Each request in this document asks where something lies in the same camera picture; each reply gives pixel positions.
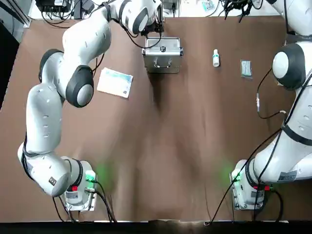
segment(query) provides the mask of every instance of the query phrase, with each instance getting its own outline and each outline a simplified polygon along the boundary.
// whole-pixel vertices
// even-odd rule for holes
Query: metal case
[[[145,47],[154,45],[159,38],[148,38]],[[178,73],[183,57],[180,38],[162,37],[149,49],[142,49],[144,65],[148,73]]]

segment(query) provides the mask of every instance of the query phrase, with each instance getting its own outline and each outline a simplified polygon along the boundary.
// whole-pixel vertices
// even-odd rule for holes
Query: white robotic arm
[[[285,18],[284,0],[267,0]],[[287,22],[301,36],[312,35],[312,1],[287,0]],[[264,185],[312,178],[312,41],[287,44],[276,53],[272,70],[296,98],[281,133],[250,161],[241,160],[231,173],[236,209],[260,209]]]
[[[71,210],[88,210],[96,178],[91,165],[54,153],[60,143],[62,104],[68,101],[84,107],[93,96],[91,60],[105,53],[111,44],[109,22],[114,20],[132,34],[155,23],[160,0],[110,0],[88,19],[78,22],[63,35],[64,52],[47,51],[40,63],[41,84],[27,99],[26,137],[18,157],[27,175],[52,197],[65,195]]]

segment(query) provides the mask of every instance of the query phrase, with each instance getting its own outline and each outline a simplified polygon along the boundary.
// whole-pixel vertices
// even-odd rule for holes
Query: brown mat
[[[283,19],[247,17],[240,24],[237,18],[167,19],[165,35],[180,37],[184,47],[182,68],[178,75],[149,77],[141,50],[117,24],[111,28],[113,42],[100,68],[134,76],[129,99],[95,91],[85,108],[65,104],[56,152],[91,162],[112,195],[119,220],[209,220],[238,160],[247,158],[281,125],[281,117],[257,117],[255,92],[284,41]],[[25,133],[27,94],[38,83],[41,56],[50,48],[62,49],[62,33],[34,21],[19,47],[0,113],[1,222],[58,220],[51,197],[24,174],[17,149]],[[144,44],[144,38],[138,41]],[[212,66],[215,48],[221,57],[219,68]],[[240,77],[240,59],[252,61],[252,81]],[[261,87],[263,114],[288,110],[293,97],[271,75]],[[277,186],[284,199],[284,219],[311,218],[311,185],[309,180]],[[275,219],[278,209],[273,195],[259,219]],[[99,200],[96,212],[80,217],[107,219]],[[235,218],[250,220],[251,212],[235,212]],[[227,196],[216,220],[231,219]]]

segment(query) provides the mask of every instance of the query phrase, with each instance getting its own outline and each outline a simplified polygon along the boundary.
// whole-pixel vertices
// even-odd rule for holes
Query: wire
[[[136,45],[137,47],[141,48],[141,49],[150,49],[150,48],[153,48],[154,46],[156,46],[160,40],[161,40],[161,32],[159,33],[159,40],[154,44],[154,45],[151,45],[151,46],[148,46],[148,47],[144,47],[144,46],[140,46],[138,45],[133,39],[132,37],[130,36],[130,33],[128,30],[126,30],[126,33],[127,35],[129,36],[130,40],[133,42],[134,45]]]
[[[235,176],[235,178],[233,179],[233,181],[231,182],[230,186],[228,187],[228,189],[226,190],[225,194],[223,195],[223,198],[221,199],[219,206],[212,218],[212,220],[208,223],[208,225],[211,225],[212,222],[215,220],[216,214],[218,213],[221,204],[226,196],[226,194],[228,193],[228,191],[231,189],[232,185],[234,184],[234,182],[236,181],[236,178],[239,176],[239,174],[241,173],[241,171],[245,168],[245,166],[247,165],[247,163],[250,161],[250,159],[252,158],[252,156],[258,151],[258,149],[264,144],[266,143],[269,139],[271,139],[273,136],[275,136],[279,131],[281,131],[281,128],[279,128],[276,132],[274,132],[272,135],[270,135],[268,138],[266,138],[260,145],[258,145],[258,147],[251,153],[251,155],[249,156],[249,158],[246,160],[246,162],[244,163],[244,165],[242,166],[242,168],[240,169],[239,173]]]
[[[283,213],[284,213],[284,202],[283,202],[281,194],[278,191],[272,190],[272,192],[275,193],[279,199],[279,213],[278,213],[277,219],[275,220],[275,222],[279,222],[283,216]]]
[[[288,27],[286,0],[284,0],[284,11],[285,11],[286,33],[288,34],[289,33],[289,27]]]
[[[43,12],[41,12],[41,16],[42,16],[42,18],[43,18],[43,20],[44,20],[45,22],[47,22],[49,25],[51,25],[51,26],[53,26],[53,27],[56,27],[56,28],[64,28],[64,29],[70,28],[70,27],[57,26],[57,25],[55,25],[56,23],[51,23],[51,22],[49,22],[49,21],[43,16]]]
[[[232,198],[232,216],[233,216],[233,223],[235,223],[233,195],[231,195],[231,198]]]
[[[98,63],[98,57],[97,57],[97,59],[96,59],[96,67],[92,70],[92,72],[93,72],[93,77],[95,76],[95,74],[96,74],[96,72],[97,72],[97,68],[100,67],[100,65],[101,65],[101,63],[102,63],[102,61],[103,61],[103,58],[104,58],[104,53],[103,53],[103,55],[102,55],[102,57],[101,57],[101,60],[100,60],[99,63]]]
[[[219,13],[218,17],[221,16],[221,14],[224,12],[224,9]]]
[[[63,201],[62,201],[62,199],[60,198],[60,196],[59,196],[58,198],[59,198],[60,202],[62,203],[62,206],[63,206],[65,212],[66,212],[66,213],[68,214],[68,216],[70,217],[71,221],[72,221],[73,223],[77,223],[77,221],[73,218],[72,212],[71,212],[70,210],[67,211],[67,209],[66,209],[66,207],[65,207],[65,205],[64,205],[64,203],[63,203]]]
[[[273,147],[273,150],[272,150],[272,152],[271,152],[271,155],[270,155],[270,157],[269,157],[269,159],[268,159],[268,161],[267,161],[265,167],[263,168],[262,172],[260,173],[260,175],[259,175],[259,177],[258,177],[257,193],[256,193],[256,195],[255,195],[255,202],[254,202],[254,208],[253,208],[253,221],[255,221],[255,218],[256,218],[255,207],[256,207],[257,201],[258,201],[261,177],[262,177],[263,173],[265,172],[265,170],[267,169],[269,163],[271,162],[271,159],[272,159],[272,157],[273,157],[273,154],[274,154],[274,152],[275,152],[275,149],[276,149],[276,147],[277,147],[277,144],[278,144],[279,138],[281,137],[281,134],[282,134],[282,132],[280,131],[279,134],[278,134],[278,136],[277,136],[277,140],[276,140],[276,143],[274,144],[274,147]]]
[[[104,198],[106,199],[105,191],[104,191],[104,188],[103,188],[103,186],[101,185],[101,183],[98,182],[97,180],[92,180],[91,182],[92,182],[92,183],[95,183],[95,184],[98,184],[98,185],[101,187],[102,192],[103,192],[103,196],[104,196]],[[107,210],[108,218],[109,218],[110,222],[112,222],[112,217],[111,217],[110,214],[109,214],[109,212],[110,212],[110,207],[109,207],[109,206],[106,206],[106,210]]]
[[[259,89],[260,89],[260,86],[262,84],[262,82],[265,80],[265,78],[268,76],[268,74],[272,71],[272,68],[269,69],[269,71],[265,74],[265,76],[262,78],[262,80],[260,81],[258,87],[257,87],[257,93],[256,93],[256,102],[257,102],[257,114],[258,116],[261,118],[261,119],[269,119],[269,118],[272,118],[278,114],[284,114],[285,115],[285,118],[287,117],[286,116],[286,111],[284,110],[281,110],[281,111],[278,111],[270,116],[267,116],[267,117],[262,117],[261,114],[260,114],[260,97],[259,97]]]
[[[100,198],[102,199],[102,201],[104,202],[104,204],[105,204],[105,206],[106,206],[106,209],[107,209],[107,212],[108,212],[108,217],[110,216],[111,219],[112,219],[115,223],[117,223],[117,220],[115,219],[115,216],[112,214],[111,210],[109,209],[109,205],[108,205],[108,203],[107,203],[106,198],[105,198],[99,191],[95,191],[95,193],[96,193],[97,195],[99,195]]]
[[[11,4],[7,0],[6,2],[8,3],[8,5],[10,5],[11,10],[13,11]],[[14,30],[15,30],[15,22],[14,22],[14,17],[12,16],[12,33],[11,33],[12,36],[14,34]]]
[[[260,10],[260,8],[261,8],[262,5],[263,5],[263,0],[261,1],[261,4],[260,4],[259,8],[256,8],[256,7],[254,6],[254,2],[252,2],[252,3],[253,3],[253,7],[254,7],[256,10]]]
[[[57,213],[58,213],[59,219],[60,219],[62,222],[65,222],[64,219],[62,219],[61,216],[59,215],[59,210],[58,210],[57,204],[55,203],[54,197],[52,198],[52,200],[53,200],[53,203],[54,203],[54,207],[55,207],[55,209],[56,209],[56,211],[57,211]]]
[[[286,124],[289,122],[289,120],[291,119],[291,117],[292,117],[292,115],[293,115],[293,111],[294,111],[294,109],[295,109],[295,107],[296,107],[296,105],[297,105],[297,103],[298,103],[298,101],[299,101],[299,99],[300,99],[300,97],[301,97],[303,91],[304,91],[304,90],[306,89],[306,87],[308,86],[308,83],[310,82],[311,78],[312,78],[312,72],[311,72],[309,78],[308,78],[308,79],[306,80],[306,82],[303,84],[303,86],[302,86],[302,88],[301,88],[301,90],[300,90],[300,92],[299,92],[299,94],[298,94],[298,97],[295,99],[295,101],[294,101],[294,103],[293,103],[293,106],[292,106],[292,108],[291,108],[291,111],[290,111],[290,113],[289,113],[287,119],[285,120],[285,123],[284,123],[285,125],[286,125]]]
[[[217,9],[219,8],[220,2],[221,2],[221,0],[218,1],[218,4],[217,4],[217,6],[216,6],[214,12],[212,12],[210,15],[207,15],[207,16],[205,16],[205,17],[212,16],[212,15],[217,11]]]
[[[99,6],[99,4],[95,3],[94,1],[90,0],[94,5]]]

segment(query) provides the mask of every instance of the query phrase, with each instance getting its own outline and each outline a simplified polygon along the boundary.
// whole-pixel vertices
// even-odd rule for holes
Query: small bottle
[[[214,49],[213,66],[218,67],[219,65],[220,65],[220,59],[219,59],[218,50]]]

